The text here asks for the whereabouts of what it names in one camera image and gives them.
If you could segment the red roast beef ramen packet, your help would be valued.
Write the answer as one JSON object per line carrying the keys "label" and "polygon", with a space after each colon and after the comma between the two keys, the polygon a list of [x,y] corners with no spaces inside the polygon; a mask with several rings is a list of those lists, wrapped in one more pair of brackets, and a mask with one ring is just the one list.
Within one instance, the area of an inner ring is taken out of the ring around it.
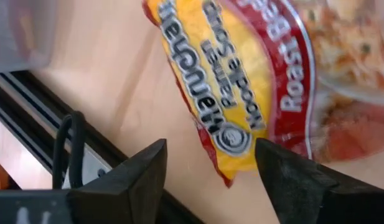
{"label": "red roast beef ramen packet", "polygon": [[384,151],[384,0],[143,0],[230,187],[256,140],[318,162]]}

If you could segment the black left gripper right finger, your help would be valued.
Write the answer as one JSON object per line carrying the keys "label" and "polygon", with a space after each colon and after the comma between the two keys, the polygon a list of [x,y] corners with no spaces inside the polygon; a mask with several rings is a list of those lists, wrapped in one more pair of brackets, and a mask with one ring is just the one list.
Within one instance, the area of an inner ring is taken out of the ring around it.
{"label": "black left gripper right finger", "polygon": [[384,224],[384,189],[263,138],[255,159],[280,224]]}

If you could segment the clear plastic bin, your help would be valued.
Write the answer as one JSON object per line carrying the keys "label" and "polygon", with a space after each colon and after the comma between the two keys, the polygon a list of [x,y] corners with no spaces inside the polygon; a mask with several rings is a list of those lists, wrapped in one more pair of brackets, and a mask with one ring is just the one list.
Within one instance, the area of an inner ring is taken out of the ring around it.
{"label": "clear plastic bin", "polygon": [[0,0],[0,72],[47,66],[58,0]]}

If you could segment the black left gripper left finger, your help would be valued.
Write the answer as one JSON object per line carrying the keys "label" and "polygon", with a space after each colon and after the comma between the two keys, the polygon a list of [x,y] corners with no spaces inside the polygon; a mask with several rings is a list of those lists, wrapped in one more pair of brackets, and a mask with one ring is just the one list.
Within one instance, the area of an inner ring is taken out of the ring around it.
{"label": "black left gripper left finger", "polygon": [[0,224],[154,224],[166,167],[159,139],[77,189],[0,190]]}

